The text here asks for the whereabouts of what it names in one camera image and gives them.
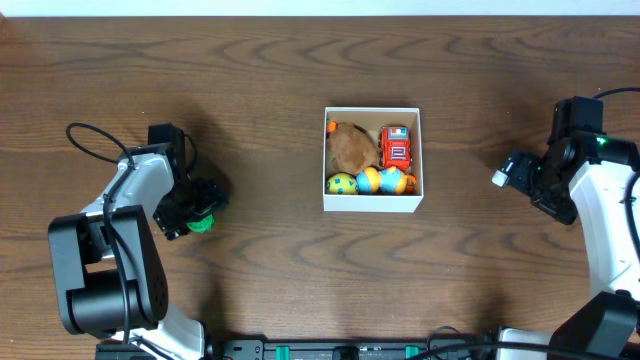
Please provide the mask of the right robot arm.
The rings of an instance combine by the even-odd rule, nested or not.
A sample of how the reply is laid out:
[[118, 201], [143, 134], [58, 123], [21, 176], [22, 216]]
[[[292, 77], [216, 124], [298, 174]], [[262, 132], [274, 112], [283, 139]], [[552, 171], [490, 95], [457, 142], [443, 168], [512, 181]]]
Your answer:
[[633, 359], [629, 342], [639, 329], [639, 150], [608, 136], [600, 97], [558, 102], [548, 149], [542, 156], [512, 151], [492, 181], [511, 187], [554, 220], [580, 222], [587, 253], [590, 300], [553, 333], [507, 328], [499, 359], [550, 359], [587, 354]]

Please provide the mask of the blue duck toy figure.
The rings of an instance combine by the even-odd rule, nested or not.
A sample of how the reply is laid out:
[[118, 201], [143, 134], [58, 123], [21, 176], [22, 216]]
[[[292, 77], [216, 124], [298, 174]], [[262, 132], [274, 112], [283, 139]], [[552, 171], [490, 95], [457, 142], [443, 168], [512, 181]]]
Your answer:
[[383, 170], [368, 167], [356, 176], [358, 192], [364, 195], [403, 195], [414, 192], [417, 179], [392, 166]]

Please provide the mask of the red toy truck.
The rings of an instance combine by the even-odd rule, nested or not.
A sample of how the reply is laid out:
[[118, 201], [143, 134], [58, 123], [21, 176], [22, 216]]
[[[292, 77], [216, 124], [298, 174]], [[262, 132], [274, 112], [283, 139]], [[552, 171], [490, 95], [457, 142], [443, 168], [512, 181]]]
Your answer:
[[409, 129], [405, 126], [384, 126], [379, 134], [380, 165], [407, 171], [412, 162]]

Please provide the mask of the brown plush toy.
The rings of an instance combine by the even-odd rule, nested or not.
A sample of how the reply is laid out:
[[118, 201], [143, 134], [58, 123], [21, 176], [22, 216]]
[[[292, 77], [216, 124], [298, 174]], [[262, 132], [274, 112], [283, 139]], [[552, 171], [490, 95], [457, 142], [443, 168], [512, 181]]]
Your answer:
[[371, 136], [353, 123], [336, 123], [326, 139], [327, 172], [358, 175], [378, 168], [380, 152]]

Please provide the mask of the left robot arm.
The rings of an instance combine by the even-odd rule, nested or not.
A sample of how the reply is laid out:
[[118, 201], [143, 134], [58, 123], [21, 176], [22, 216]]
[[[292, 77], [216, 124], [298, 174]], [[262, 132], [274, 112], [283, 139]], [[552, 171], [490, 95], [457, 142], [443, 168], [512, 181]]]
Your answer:
[[48, 241], [60, 318], [71, 334], [99, 339], [98, 359], [218, 359], [205, 325], [169, 299], [150, 225], [168, 240], [213, 228], [227, 196], [191, 177], [193, 138], [171, 123], [146, 145], [123, 148], [117, 173], [77, 214], [55, 218]]

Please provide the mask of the yellow ball with blue letters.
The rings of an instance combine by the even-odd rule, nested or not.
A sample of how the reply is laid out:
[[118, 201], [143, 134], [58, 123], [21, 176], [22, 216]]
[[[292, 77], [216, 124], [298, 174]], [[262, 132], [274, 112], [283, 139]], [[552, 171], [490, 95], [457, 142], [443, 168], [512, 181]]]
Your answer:
[[331, 176], [325, 190], [330, 195], [357, 195], [359, 193], [357, 180], [350, 174], [337, 173]]

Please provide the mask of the green ridged plastic ball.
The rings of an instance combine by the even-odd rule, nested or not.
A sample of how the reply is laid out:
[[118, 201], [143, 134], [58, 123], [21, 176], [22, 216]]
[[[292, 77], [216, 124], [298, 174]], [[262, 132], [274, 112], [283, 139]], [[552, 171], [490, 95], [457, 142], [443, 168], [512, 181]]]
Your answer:
[[215, 224], [215, 218], [213, 214], [209, 214], [199, 221], [191, 221], [187, 223], [187, 227], [190, 231], [196, 233], [207, 233]]

